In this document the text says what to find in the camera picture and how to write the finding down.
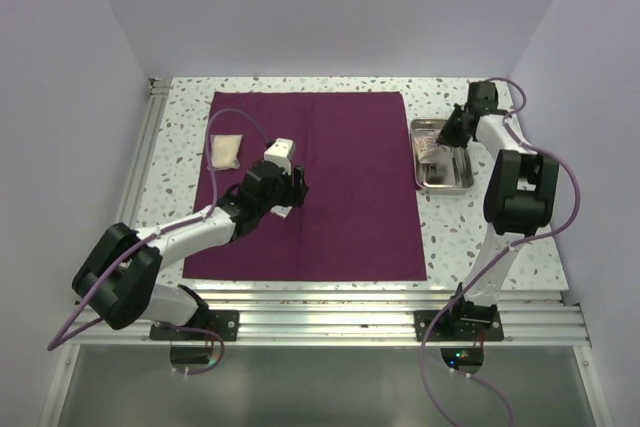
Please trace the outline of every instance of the metal tray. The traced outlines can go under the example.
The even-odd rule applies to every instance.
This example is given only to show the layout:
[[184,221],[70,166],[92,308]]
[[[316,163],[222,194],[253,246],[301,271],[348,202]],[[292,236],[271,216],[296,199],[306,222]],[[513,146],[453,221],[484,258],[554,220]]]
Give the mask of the metal tray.
[[439,132],[445,122],[445,119],[414,119],[411,121],[409,130],[416,184],[421,190],[434,194],[462,194],[473,185],[473,171],[467,149],[448,148],[451,151],[451,156],[444,158],[437,166],[419,163],[415,151],[413,136],[417,132]]

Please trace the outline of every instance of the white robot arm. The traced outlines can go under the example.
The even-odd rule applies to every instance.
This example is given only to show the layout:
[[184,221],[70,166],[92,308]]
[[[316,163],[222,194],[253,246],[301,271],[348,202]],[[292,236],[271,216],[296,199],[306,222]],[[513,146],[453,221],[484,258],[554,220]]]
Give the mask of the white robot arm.
[[241,184],[215,206],[165,225],[135,231],[120,223],[109,227],[73,279],[84,297],[112,262],[131,246],[156,237],[135,252],[100,285],[89,305],[113,329],[138,319],[193,328],[211,327],[207,304],[185,286],[156,284],[158,273],[189,255],[221,246],[252,232],[269,211],[285,216],[301,207],[308,187],[301,167],[291,166],[293,141],[277,139]]
[[[438,137],[439,144],[450,147],[467,147],[473,139],[483,144],[495,160],[484,199],[487,233],[476,262],[459,284],[458,292],[465,289],[505,247],[534,236],[551,220],[559,165],[554,159],[527,150],[513,139],[503,124],[505,114],[506,111],[498,109],[495,84],[472,82],[467,103],[455,105]],[[492,325],[498,325],[500,332],[497,338],[493,332],[494,340],[501,340],[501,323],[496,322],[500,290],[521,245],[511,247],[454,304],[436,327],[441,335],[474,340],[489,331]]]

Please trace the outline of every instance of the lavender wall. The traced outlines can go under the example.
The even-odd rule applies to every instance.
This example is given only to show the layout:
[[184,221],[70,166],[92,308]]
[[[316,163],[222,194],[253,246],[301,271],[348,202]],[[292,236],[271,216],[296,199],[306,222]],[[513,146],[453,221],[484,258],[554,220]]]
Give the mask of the lavender wall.
[[[583,192],[560,239],[617,425],[638,425],[639,0],[555,0],[513,73],[530,96],[529,137],[562,154]],[[572,202],[567,182],[556,218]]]
[[493,75],[552,0],[109,0],[149,75]]
[[0,425],[37,425],[70,282],[113,219],[146,79],[106,0],[0,0]]

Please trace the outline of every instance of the white pouch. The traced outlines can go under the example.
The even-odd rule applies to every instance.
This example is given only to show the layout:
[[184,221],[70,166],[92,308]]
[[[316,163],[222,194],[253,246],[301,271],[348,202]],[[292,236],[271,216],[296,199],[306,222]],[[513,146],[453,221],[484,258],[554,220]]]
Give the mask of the white pouch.
[[413,147],[420,164],[436,164],[451,159],[451,149],[438,145],[438,131],[418,131],[413,134]]
[[242,134],[211,136],[211,165],[215,170],[237,169]]

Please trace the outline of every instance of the speckled white surface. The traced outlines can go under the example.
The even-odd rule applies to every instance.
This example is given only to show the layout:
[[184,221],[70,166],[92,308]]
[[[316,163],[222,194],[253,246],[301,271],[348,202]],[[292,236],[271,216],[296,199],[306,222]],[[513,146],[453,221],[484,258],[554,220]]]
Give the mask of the speckled white surface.
[[[175,78],[167,99],[154,156],[138,212],[138,226],[165,223],[191,213],[200,171],[204,128],[213,94],[221,92],[379,92],[400,91],[407,120],[446,118],[454,103],[466,100],[468,79],[359,78],[359,77],[202,77]],[[500,107],[510,108],[505,85],[498,86]],[[231,282],[182,278],[182,263],[161,274],[169,285],[182,283],[199,289],[431,289],[453,290],[469,272],[484,239],[484,193],[492,159],[478,143],[469,146],[475,184],[463,195],[416,193],[424,245],[426,282],[362,282],[336,284],[307,282]],[[505,283],[510,290],[566,290],[555,243],[552,240],[522,248]]]

